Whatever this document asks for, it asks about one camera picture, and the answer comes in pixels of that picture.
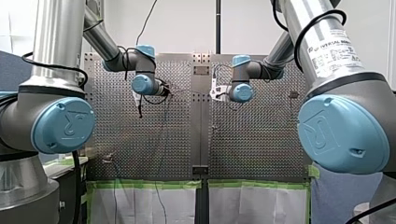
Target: perforated metal panel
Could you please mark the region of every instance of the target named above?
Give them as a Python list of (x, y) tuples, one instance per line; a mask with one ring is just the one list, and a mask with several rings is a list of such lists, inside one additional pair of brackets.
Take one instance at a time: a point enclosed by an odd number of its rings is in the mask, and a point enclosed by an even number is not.
[[(232, 55), (206, 57), (210, 71), (232, 59)], [(85, 70), (91, 77), (87, 99), (97, 117), (89, 144), (94, 152), (89, 179), (191, 179), (193, 165), (208, 165), (209, 178), (304, 181), (309, 160), (296, 128), (305, 95), (304, 77), (293, 63), (281, 80), (252, 80), (254, 99), (232, 111), (229, 107), (239, 105), (208, 102), (210, 76), (193, 73), (197, 62), (192, 55), (161, 54), (156, 61), (156, 76), (170, 81), (177, 94), (169, 110), (167, 105), (143, 101), (140, 119), (131, 90), (134, 74), (125, 81), (123, 73), (106, 72), (97, 55), (86, 55)], [(228, 84), (231, 75), (231, 69), (221, 67), (219, 84)], [(298, 98), (290, 98), (296, 92)], [(112, 163), (103, 162), (111, 153), (118, 174)]]
[[(225, 59), (213, 59), (212, 66), (230, 65)], [(227, 84), (231, 75), (231, 68), (220, 67), (220, 84)], [(252, 80), (251, 85), (254, 99), (240, 108), (212, 102), (209, 177), (301, 182), (308, 162), (297, 133), (297, 114), (305, 96), (303, 74), (289, 63), (281, 80)], [(291, 92), (298, 92), (298, 98), (290, 97)]]
[[(170, 82), (175, 90), (189, 90), (189, 57), (158, 57), (156, 77)], [(109, 179), (116, 175), (133, 179), (191, 178), (190, 93), (177, 94), (161, 105), (150, 105), (143, 100), (140, 119), (131, 88), (133, 73), (125, 81), (124, 73), (104, 70), (95, 54), (86, 55), (85, 68), (94, 80), (92, 91), (87, 93), (96, 115), (95, 157), (88, 178)], [(152, 102), (162, 99), (147, 98)], [(111, 153), (116, 167), (103, 162)]]

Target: blue circular cover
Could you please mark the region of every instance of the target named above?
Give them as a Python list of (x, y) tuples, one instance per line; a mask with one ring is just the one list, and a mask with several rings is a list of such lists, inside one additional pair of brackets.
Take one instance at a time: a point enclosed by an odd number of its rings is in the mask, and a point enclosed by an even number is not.
[(138, 45), (136, 48), (149, 57), (155, 58), (155, 49), (151, 45)]
[(46, 154), (80, 149), (90, 138), (95, 123), (91, 106), (77, 97), (66, 97), (47, 106), (31, 132), (32, 144)]
[(250, 56), (245, 55), (245, 54), (236, 55), (236, 56), (233, 56), (232, 66), (236, 67), (238, 65), (241, 65), (243, 63), (248, 63), (248, 62), (250, 62)]
[(389, 160), (388, 138), (359, 104), (341, 96), (319, 95), (299, 113), (298, 133), (309, 157), (336, 173), (368, 175)]
[(132, 90), (139, 94), (150, 95), (153, 88), (154, 83), (145, 75), (137, 75), (132, 81)]
[(238, 103), (244, 103), (253, 98), (253, 89), (248, 84), (239, 84), (233, 89), (233, 98)]

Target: wall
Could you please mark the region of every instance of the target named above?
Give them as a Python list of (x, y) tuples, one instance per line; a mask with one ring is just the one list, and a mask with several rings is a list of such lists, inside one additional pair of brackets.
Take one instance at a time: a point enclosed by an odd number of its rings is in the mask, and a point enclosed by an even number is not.
[[(153, 1), (105, 0), (106, 28), (117, 44), (133, 47)], [(207, 52), (215, 47), (215, 1), (159, 0), (139, 44), (157, 52)]]
[(22, 55), (33, 50), (38, 0), (0, 0), (0, 50)]
[[(140, 43), (153, 45), (157, 52), (214, 51), (215, 2), (159, 0)], [(106, 27), (117, 43), (134, 45), (151, 4), (105, 0)], [(396, 50), (391, 48), (396, 41), (391, 29), (394, 5), (392, 0), (343, 0), (339, 8), (348, 15), (346, 30), (365, 67), (384, 74), (396, 89), (396, 78), (390, 75), (394, 63), (390, 56)], [(269, 0), (226, 0), (221, 10), (222, 53), (268, 54), (282, 33)]]
[(364, 66), (387, 78), (392, 75), (389, 67), (394, 63), (389, 57), (393, 51), (390, 40), (391, 35), (394, 38), (394, 5), (393, 0), (344, 0), (339, 6), (347, 14), (346, 31)]

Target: warning label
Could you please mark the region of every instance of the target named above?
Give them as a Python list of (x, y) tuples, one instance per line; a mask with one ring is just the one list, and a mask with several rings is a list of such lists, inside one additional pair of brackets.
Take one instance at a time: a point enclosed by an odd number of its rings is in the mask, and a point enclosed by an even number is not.
[(328, 77), (340, 67), (362, 67), (361, 60), (343, 30), (308, 48), (308, 54), (318, 77)]

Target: pegboard panel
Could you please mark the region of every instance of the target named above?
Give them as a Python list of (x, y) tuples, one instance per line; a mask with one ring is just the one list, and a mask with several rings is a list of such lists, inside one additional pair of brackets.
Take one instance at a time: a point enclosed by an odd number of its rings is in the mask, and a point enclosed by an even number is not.
[[(230, 61), (212, 58), (212, 67)], [(228, 84), (231, 76), (231, 68), (219, 67), (220, 85)], [(309, 159), (297, 133), (306, 93), (303, 74), (289, 63), (282, 79), (251, 80), (251, 85), (255, 95), (249, 103), (212, 102), (209, 178), (304, 181)]]
[[(191, 88), (191, 56), (157, 57), (156, 77), (174, 90)], [(131, 81), (134, 73), (109, 73), (96, 54), (86, 54), (92, 85), (87, 98), (96, 115), (89, 179), (114, 177), (153, 180), (191, 178), (191, 95), (180, 91), (166, 104), (143, 100), (139, 118)], [(147, 97), (158, 102), (162, 97)], [(105, 163), (113, 154), (114, 163)]]

